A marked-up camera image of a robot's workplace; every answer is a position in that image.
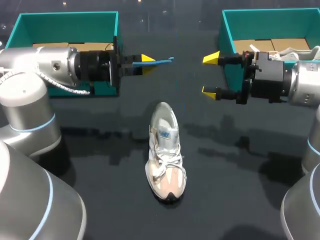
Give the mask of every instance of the dark tabletop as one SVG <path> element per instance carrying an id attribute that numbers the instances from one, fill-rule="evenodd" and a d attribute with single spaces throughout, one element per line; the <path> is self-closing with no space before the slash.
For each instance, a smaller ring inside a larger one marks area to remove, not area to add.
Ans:
<path id="1" fill-rule="evenodd" d="M 174 56 L 173 64 L 147 76 L 123 78 L 119 98 L 52 100 L 64 136 L 57 150 L 64 154 L 54 159 L 67 162 L 69 156 L 71 163 L 56 174 L 86 205 L 85 240 L 285 239 L 280 206 L 300 177 L 314 112 L 261 99 L 247 105 L 214 102 L 201 88 L 224 87 L 223 72 L 202 65 L 202 59 L 217 50 L 222 9 L 319 5 L 320 0 L 0 0 L 3 45 L 19 13 L 119 11 L 125 53 Z M 177 117 L 188 177 L 184 198 L 174 205 L 154 198 L 144 167 L 151 114 L 161 101 Z M 46 157 L 42 161 L 49 163 Z"/>

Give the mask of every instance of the cardboard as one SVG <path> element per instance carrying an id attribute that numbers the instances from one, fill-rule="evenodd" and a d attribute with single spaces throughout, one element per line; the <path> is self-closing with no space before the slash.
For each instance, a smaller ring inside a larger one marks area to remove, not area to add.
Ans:
<path id="1" fill-rule="evenodd" d="M 105 51 L 111 50 L 113 43 L 106 42 L 85 42 L 85 43 L 69 43 L 68 47 L 75 47 L 79 52 L 87 51 Z"/>
<path id="2" fill-rule="evenodd" d="M 34 43 L 32 45 L 34 48 L 38 47 L 68 47 L 67 42 L 53 42 L 53 43 Z"/>
<path id="3" fill-rule="evenodd" d="M 235 40 L 233 43 L 235 51 L 238 54 L 242 54 L 243 51 L 253 52 L 250 45 L 255 46 L 260 52 L 270 52 L 275 50 L 271 40 Z"/>
<path id="4" fill-rule="evenodd" d="M 296 50 L 309 50 L 309 46 L 304 38 L 284 38 L 272 39 L 274 50 L 281 52 L 287 48 Z"/>

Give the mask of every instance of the shoe sole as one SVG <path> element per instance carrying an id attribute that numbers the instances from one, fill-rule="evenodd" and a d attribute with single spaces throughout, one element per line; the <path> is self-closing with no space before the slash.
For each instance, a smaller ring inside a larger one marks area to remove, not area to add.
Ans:
<path id="1" fill-rule="evenodd" d="M 183 191 L 182 191 L 182 194 L 181 196 L 179 197 L 169 197 L 167 196 L 166 198 L 162 198 L 160 197 L 156 191 L 154 191 L 154 188 L 152 187 L 152 184 L 151 184 L 151 181 L 150 181 L 150 178 L 149 178 L 149 173 L 150 173 L 150 170 L 149 170 L 149 162 L 147 162 L 144 166 L 144 169 L 145 169 L 145 175 L 146 175 L 146 179 L 148 180 L 148 183 L 149 183 L 149 186 L 152 190 L 152 193 L 153 195 L 155 196 L 155 198 L 159 201 L 159 202 L 162 202 L 162 203 L 175 203 L 177 201 L 179 201 L 180 199 L 182 199 L 182 197 L 184 196 L 184 193 L 185 193 L 185 189 L 186 189 L 186 181 L 184 181 L 184 186 L 183 186 Z"/>

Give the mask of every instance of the shoelace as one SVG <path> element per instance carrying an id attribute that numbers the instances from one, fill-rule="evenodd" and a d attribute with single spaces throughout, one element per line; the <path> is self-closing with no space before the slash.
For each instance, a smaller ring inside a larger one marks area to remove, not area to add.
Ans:
<path id="1" fill-rule="evenodd" d="M 167 168 L 178 168 L 182 171 L 183 176 L 187 179 L 186 170 L 180 166 L 183 161 L 183 156 L 180 154 L 181 146 L 178 144 L 177 149 L 168 151 L 170 156 L 165 155 L 167 151 L 160 149 L 158 145 L 155 146 L 155 154 L 159 158 L 160 167 L 152 172 L 152 176 L 155 179 L 161 178 L 165 173 Z"/>

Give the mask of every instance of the shoe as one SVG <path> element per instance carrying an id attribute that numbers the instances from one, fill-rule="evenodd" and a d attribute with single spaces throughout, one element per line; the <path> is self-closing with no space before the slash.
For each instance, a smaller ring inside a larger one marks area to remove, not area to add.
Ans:
<path id="1" fill-rule="evenodd" d="M 176 116 L 167 103 L 161 102 L 152 114 L 145 165 L 149 185 L 160 200 L 175 201 L 184 193 L 187 176 L 180 150 Z"/>

